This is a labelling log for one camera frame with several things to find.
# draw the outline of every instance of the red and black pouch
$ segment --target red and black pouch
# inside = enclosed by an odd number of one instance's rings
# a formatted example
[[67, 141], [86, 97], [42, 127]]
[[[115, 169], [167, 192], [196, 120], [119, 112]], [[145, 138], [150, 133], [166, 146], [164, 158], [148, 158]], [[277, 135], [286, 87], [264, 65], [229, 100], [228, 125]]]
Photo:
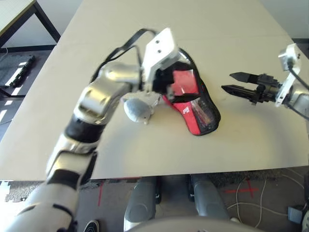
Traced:
[[195, 63], [185, 51], [182, 50], [181, 53], [190, 64], [180, 61], [174, 64], [174, 83], [171, 87], [175, 97], [170, 101], [166, 96], [163, 99], [181, 113], [193, 135], [205, 135], [218, 128], [221, 115], [211, 100]]

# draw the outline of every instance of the black table frame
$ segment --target black table frame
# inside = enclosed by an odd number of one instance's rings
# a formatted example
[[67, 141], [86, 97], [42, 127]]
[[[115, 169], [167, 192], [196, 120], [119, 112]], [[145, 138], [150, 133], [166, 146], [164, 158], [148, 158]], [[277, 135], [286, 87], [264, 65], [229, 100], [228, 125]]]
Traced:
[[[56, 43], [58, 43], [60, 39], [59, 32], [36, 1], [0, 36], [0, 47], [2, 47], [33, 14], [37, 16], [49, 34], [53, 37]], [[0, 89], [0, 94], [4, 95], [0, 97], [0, 101], [23, 100], [25, 97], [25, 95], [11, 95], [2, 89]]]

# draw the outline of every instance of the black shoe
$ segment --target black shoe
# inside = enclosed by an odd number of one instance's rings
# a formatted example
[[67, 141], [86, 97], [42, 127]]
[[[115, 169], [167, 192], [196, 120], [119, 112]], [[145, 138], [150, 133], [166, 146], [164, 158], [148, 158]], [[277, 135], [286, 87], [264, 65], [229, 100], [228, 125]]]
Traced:
[[99, 223], [96, 220], [91, 220], [86, 225], [84, 232], [100, 232], [99, 230]]

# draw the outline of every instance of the red tape mark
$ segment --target red tape mark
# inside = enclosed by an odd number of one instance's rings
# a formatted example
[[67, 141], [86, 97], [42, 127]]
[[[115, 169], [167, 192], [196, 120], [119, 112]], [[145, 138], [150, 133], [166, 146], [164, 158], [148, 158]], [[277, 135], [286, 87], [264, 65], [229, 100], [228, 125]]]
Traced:
[[104, 181], [101, 182], [100, 190], [99, 190], [99, 193], [98, 193], [98, 207], [101, 205], [101, 198], [102, 198], [102, 192], [103, 192], [103, 185], [104, 185]]
[[[255, 191], [258, 191], [259, 189], [258, 188], [240, 188], [238, 189], [238, 192], [255, 192]], [[232, 189], [232, 190], [225, 190], [224, 191], [225, 193], [236, 193], [236, 189]]]
[[247, 179], [247, 183], [248, 183], [248, 186], [249, 186], [251, 198], [253, 198], [253, 191], [251, 191], [252, 188], [251, 188], [251, 183], [250, 183], [250, 180], [249, 180], [249, 179]]

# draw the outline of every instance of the white cable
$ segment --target white cable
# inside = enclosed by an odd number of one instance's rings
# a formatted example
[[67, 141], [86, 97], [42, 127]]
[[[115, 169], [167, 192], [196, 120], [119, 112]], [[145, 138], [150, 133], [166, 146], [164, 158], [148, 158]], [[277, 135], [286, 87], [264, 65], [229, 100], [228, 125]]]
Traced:
[[264, 185], [263, 185], [263, 189], [262, 189], [262, 192], [261, 192], [261, 198], [260, 198], [260, 219], [259, 219], [259, 222], [256, 224], [255, 228], [257, 228], [260, 225], [261, 221], [262, 221], [262, 198], [263, 198], [263, 193], [264, 193], [264, 190], [265, 190], [266, 182], [267, 182], [267, 178], [265, 179], [265, 182], [264, 182]]
[[242, 223], [241, 221], [241, 218], [240, 218], [240, 215], [239, 215], [239, 207], [238, 207], [238, 190], [239, 190], [239, 187], [241, 185], [241, 183], [245, 180], [246, 178], [243, 178], [243, 180], [239, 183], [238, 187], [237, 187], [237, 190], [236, 190], [236, 205], [237, 205], [237, 216], [238, 216], [238, 219], [239, 221]]
[[3, 60], [3, 58], [9, 53], [9, 50], [7, 47], [5, 47], [6, 53], [0, 58], [0, 62]]
[[[238, 202], [238, 203], [234, 203], [234, 204], [230, 205], [230, 206], [229, 206], [228, 208], [226, 208], [226, 209], [233, 208], [234, 206], [236, 206], [236, 205], [238, 205], [238, 204], [252, 205], [252, 206], [255, 206], [255, 207], [258, 207], [258, 208], [261, 207], [260, 205], [254, 204], [254, 203], [249, 203], [249, 202]], [[269, 212], [271, 212], [271, 213], [273, 213], [273, 214], [276, 214], [276, 215], [286, 216], [286, 217], [288, 216], [287, 214], [276, 212], [276, 211], [274, 211], [274, 210], [272, 210], [272, 209], [268, 209], [268, 208], [266, 208], [266, 207], [264, 207], [264, 206], [262, 206], [262, 209], [265, 209], [265, 210], [267, 210], [267, 211], [269, 211]]]
[[298, 172], [294, 171], [293, 169], [290, 169], [290, 168], [285, 168], [285, 169], [291, 171], [292, 173], [295, 173], [296, 175], [300, 176], [301, 178], [304, 178], [303, 175], [299, 174]]
[[294, 178], [291, 178], [290, 176], [288, 175], [285, 175], [285, 174], [282, 174], [282, 176], [286, 177], [286, 178], [289, 178], [290, 180], [293, 180], [295, 183], [297, 183], [300, 187], [302, 187], [303, 189], [305, 189], [305, 187], [300, 184], [297, 180], [295, 180]]

